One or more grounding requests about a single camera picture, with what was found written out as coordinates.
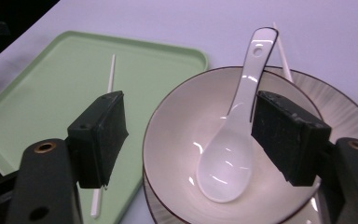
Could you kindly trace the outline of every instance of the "white table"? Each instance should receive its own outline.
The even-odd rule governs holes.
[[[358,1],[61,0],[0,54],[0,91],[68,30],[200,49],[210,68],[241,65],[253,31],[276,21],[292,69],[358,104]],[[277,50],[269,65],[281,65]],[[153,223],[142,188],[122,223]]]

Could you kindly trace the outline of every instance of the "ceramic spoon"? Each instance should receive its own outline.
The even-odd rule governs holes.
[[[197,179],[202,193],[218,203],[238,198],[253,169],[251,117],[257,82],[263,73],[278,32],[255,31],[246,53],[240,84],[226,120],[200,156]]]

